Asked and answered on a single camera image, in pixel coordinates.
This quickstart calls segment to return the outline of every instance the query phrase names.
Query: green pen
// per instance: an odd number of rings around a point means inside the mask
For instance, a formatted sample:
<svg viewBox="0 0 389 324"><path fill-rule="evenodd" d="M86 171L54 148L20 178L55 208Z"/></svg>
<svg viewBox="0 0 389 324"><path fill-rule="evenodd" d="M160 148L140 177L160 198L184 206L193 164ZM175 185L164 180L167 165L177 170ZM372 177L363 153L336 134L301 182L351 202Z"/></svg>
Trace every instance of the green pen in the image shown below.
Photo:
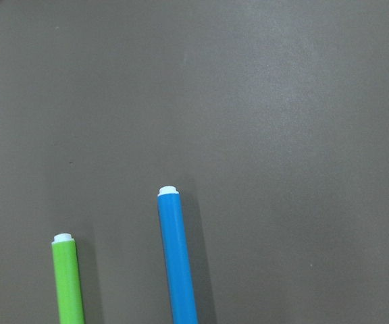
<svg viewBox="0 0 389 324"><path fill-rule="evenodd" d="M76 243L71 234L58 234L52 242L60 324L84 324Z"/></svg>

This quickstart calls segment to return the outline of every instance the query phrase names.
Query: gray table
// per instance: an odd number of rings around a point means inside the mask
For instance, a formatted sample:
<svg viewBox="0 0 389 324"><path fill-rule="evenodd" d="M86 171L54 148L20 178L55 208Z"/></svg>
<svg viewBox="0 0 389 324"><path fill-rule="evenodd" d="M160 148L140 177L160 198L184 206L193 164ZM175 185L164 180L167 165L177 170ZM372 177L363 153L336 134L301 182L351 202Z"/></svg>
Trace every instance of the gray table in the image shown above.
<svg viewBox="0 0 389 324"><path fill-rule="evenodd" d="M206 324L389 323L389 1L0 1L0 323L171 323L182 194Z"/></svg>

